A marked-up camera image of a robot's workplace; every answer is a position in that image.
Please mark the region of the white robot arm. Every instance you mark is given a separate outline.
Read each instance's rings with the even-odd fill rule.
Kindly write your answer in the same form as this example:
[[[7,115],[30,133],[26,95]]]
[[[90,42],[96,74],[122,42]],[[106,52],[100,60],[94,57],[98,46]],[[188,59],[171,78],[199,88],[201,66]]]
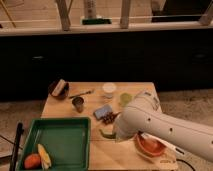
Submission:
[[[128,140],[141,131],[213,162],[213,127],[169,116],[159,106],[154,94],[138,93],[114,121],[116,138]]]

